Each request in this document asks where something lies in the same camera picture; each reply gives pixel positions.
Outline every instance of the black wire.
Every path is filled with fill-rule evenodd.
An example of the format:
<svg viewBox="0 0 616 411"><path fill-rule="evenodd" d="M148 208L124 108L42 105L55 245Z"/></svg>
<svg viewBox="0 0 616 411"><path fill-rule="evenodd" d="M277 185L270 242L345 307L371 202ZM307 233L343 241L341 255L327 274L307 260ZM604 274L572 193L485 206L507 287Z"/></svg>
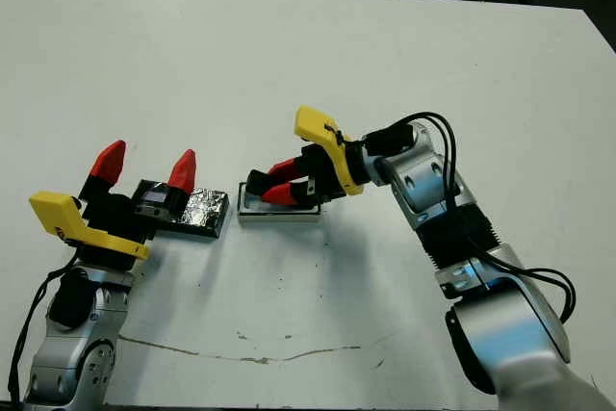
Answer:
<svg viewBox="0 0 616 411"><path fill-rule="evenodd" d="M434 124L437 129L439 130L439 132L441 133L441 137L443 138L443 143L445 145L445 149L446 149L446 155L445 155L445 166L447 165L447 163L449 163L449 168L448 168L448 174L449 174L449 179L446 176L446 172L445 172L445 168L443 171L443 178L444 178L444 188L445 188L445 195L446 195L446 204L447 204L447 208L448 211L452 211L455 209L456 205L455 205L455 165L457 162L457 146L455 143L455 135L453 134L453 130L451 129L451 126L449 125L449 122L441 115L439 115L438 113L432 113L430 111L423 111L420 113L414 113L412 115L409 115L407 117L403 117L401 120L398 120L396 122L394 122L392 125L390 125L390 127L396 127L402 124L407 124L413 120L417 120L417 119L426 119L429 120L432 124ZM445 133L443 131L443 128L437 124L435 122L435 120L438 120L440 123L442 123L445 126L445 130L448 133L449 136L449 143L450 143L450 152L451 152L451 156L450 159L448 159L448 155L449 155L449 146L448 146L448 139L447 137L445 137Z"/></svg>
<svg viewBox="0 0 616 411"><path fill-rule="evenodd" d="M13 351L13 359L11 360L11 371L9 372L9 393L11 394L11 402L15 409L19 409L19 359L21 358L21 354L23 353L23 348L26 346L26 340L28 338L28 328L30 327L30 321L32 320L32 316L35 313L37 306L44 299L47 294L47 285L56 278L61 277L63 274L67 273L77 262L77 254L73 256L72 259L61 269L53 270L47 273L47 277L42 282L42 284L38 287L37 293L35 294L35 298L32 301L32 305L30 305L30 310L28 311L28 315L26 316L26 321L23 323L21 331L19 332L19 337L17 337L17 343L15 344L15 349Z"/></svg>
<svg viewBox="0 0 616 411"><path fill-rule="evenodd" d="M490 254L488 251L482 249L471 238L468 238L467 240L469 244L471 245L471 247L475 250L476 257L479 260L483 262L488 262L489 264L492 264L498 267L500 270L509 272L511 274L520 274L523 276L528 276L529 278L533 278L539 281L550 283L562 289L565 293L565 304L564 304L562 313L560 315L560 321L562 323L565 323L573 315L573 312L576 308L576 303L577 303L576 287L574 286L573 282L567 277L566 274L564 274L561 271L554 270L554 269L544 269L544 268L522 269L520 267L516 267L515 265L511 265L507 262L504 262L503 260ZM540 272L557 274L565 281L566 284L563 283L562 281L558 281L557 279L538 274Z"/></svg>

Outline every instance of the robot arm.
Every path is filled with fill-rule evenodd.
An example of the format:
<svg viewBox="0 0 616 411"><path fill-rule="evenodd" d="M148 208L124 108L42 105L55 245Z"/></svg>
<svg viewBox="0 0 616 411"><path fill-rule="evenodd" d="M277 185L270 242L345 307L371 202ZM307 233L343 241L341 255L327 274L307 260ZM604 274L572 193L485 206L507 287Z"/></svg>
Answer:
<svg viewBox="0 0 616 411"><path fill-rule="evenodd" d="M39 192L30 202L44 229L75 247L62 269L49 273L35 296L21 331L9 379L15 409L97 411L116 361L116 341L128 313L133 284L130 269L145 260L146 240L166 220L181 216L193 192L196 161L187 150L167 183L142 180L134 196L109 193L122 170L124 141L100 153L79 194ZM20 403L18 362L30 319L47 283L62 277L47 312L45 339L30 371L30 385Z"/></svg>
<svg viewBox="0 0 616 411"><path fill-rule="evenodd" d="M438 116L420 115L430 121ZM397 123L361 141L350 141L331 118L302 107L295 132L316 143L302 149L294 162L287 162L302 168L293 176L279 176L277 167L269 174L253 170L246 183L249 193L267 202L301 207L360 193L357 187L370 181L390 185L437 268L444 296L456 299L446 314L446 325L460 364L478 390L496 394L500 409L507 411L616 409L567 366L570 352L563 322L575 300L568 298L559 318L533 281L547 280L543 274L555 270L522 268L511 246L499 242L455 171L454 157L449 160L435 152L426 127L418 122ZM332 146L344 151L342 161L330 155ZM321 156L312 170L305 159L311 152ZM352 182L340 174L342 162ZM288 183L306 175L309 180L301 187Z"/></svg>

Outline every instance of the aluminum foil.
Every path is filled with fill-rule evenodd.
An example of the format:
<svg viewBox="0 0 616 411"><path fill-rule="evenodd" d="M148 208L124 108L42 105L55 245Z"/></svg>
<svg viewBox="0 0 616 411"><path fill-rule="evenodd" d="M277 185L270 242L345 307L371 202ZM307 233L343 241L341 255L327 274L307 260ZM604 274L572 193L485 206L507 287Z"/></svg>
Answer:
<svg viewBox="0 0 616 411"><path fill-rule="evenodd" d="M216 229L224 219L226 200L225 192L195 188L177 223Z"/></svg>

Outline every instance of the red fingertip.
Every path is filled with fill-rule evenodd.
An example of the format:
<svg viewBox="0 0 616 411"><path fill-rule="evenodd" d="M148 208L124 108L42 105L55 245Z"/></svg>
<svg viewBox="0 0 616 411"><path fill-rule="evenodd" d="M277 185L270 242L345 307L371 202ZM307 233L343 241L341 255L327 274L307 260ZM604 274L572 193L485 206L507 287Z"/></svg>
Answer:
<svg viewBox="0 0 616 411"><path fill-rule="evenodd" d="M90 170L90 175L102 178L106 182L115 185L124 165L124 153L126 142L118 140L107 146L96 158L96 162Z"/></svg>
<svg viewBox="0 0 616 411"><path fill-rule="evenodd" d="M297 168L295 158L274 165L274 167L269 170L268 174L279 182L288 182L304 176Z"/></svg>
<svg viewBox="0 0 616 411"><path fill-rule="evenodd" d="M280 206L296 206L297 201L291 195L291 184L284 183L282 185L276 185L275 187L267 190L261 199L269 204L278 204Z"/></svg>
<svg viewBox="0 0 616 411"><path fill-rule="evenodd" d="M179 161L175 163L175 166L173 166L173 170L171 171L167 184L170 187L179 188L180 190L191 194L194 190L195 173L196 158L194 156L194 151L187 149Z"/></svg>

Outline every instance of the white tabletop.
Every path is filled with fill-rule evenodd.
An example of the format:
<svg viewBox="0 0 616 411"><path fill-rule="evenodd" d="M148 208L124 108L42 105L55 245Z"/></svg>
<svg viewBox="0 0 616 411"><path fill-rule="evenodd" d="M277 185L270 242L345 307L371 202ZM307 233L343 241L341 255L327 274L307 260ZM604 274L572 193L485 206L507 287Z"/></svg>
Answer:
<svg viewBox="0 0 616 411"><path fill-rule="evenodd" d="M0 0L0 15L0 384L36 287L70 255L43 233L29 195L79 192L96 154L123 138L117 191L166 179L194 148L197 185L233 204L251 168L298 155L295 109L309 104L354 136L419 110L444 114L500 236L527 265L577 284L572 367L616 399L616 56L584 13L443 0ZM217 241L167 236L151 248L121 334L186 352L118 341L109 403L496 406L465 379L444 326L449 302L387 188L326 204L316 225L242 227L230 214ZM546 293L559 311L562 294Z"/></svg>

